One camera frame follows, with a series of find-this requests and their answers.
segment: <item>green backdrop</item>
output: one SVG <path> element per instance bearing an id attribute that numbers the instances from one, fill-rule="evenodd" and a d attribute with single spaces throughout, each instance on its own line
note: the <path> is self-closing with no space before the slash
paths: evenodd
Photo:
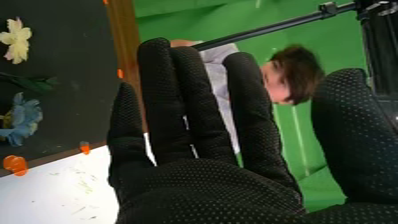
<path id="1" fill-rule="evenodd" d="M 159 1 L 161 4 L 149 4 L 154 0 L 134 2 L 143 41 L 154 37 L 188 40 L 218 38 L 310 13 L 325 0 L 166 0 Z M 262 64 L 271 53 L 293 43 L 316 52 L 326 73 L 346 67 L 365 68 L 360 26 L 353 12 L 236 44 Z M 342 203 L 344 197 L 312 134 L 309 106 L 305 103 L 294 107 L 275 106 L 273 109 L 284 158 L 303 191 L 305 207 L 314 211 Z"/>

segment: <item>dark panel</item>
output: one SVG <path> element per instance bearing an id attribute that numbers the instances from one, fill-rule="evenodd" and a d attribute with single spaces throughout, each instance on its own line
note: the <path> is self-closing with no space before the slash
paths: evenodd
<path id="1" fill-rule="evenodd" d="M 0 71 L 19 76 L 56 76 L 56 90 L 38 96 L 44 120 L 22 147 L 0 145 L 0 159 L 26 160 L 78 148 L 79 141 L 104 141 L 118 79 L 106 10 L 101 0 L 1 0 L 0 32 L 5 20 L 21 18 L 31 28 L 28 61 L 12 65 L 0 58 Z M 0 46 L 0 56 L 7 47 Z M 0 81 L 0 112 L 8 109 L 21 88 Z"/>

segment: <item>orange dot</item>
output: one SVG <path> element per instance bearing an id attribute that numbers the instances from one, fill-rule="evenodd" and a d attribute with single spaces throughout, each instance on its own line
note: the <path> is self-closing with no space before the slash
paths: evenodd
<path id="1" fill-rule="evenodd" d="M 28 172 L 26 160 L 14 155 L 3 159 L 3 169 L 8 170 L 15 176 L 22 176 Z"/>
<path id="2" fill-rule="evenodd" d="M 117 69 L 117 77 L 118 77 L 118 79 L 122 79 L 122 78 L 124 78 L 124 72 L 122 72 L 122 70 L 120 70 L 120 69 Z"/>
<path id="3" fill-rule="evenodd" d="M 79 150 L 85 155 L 90 154 L 90 144 L 88 142 L 79 142 Z"/>

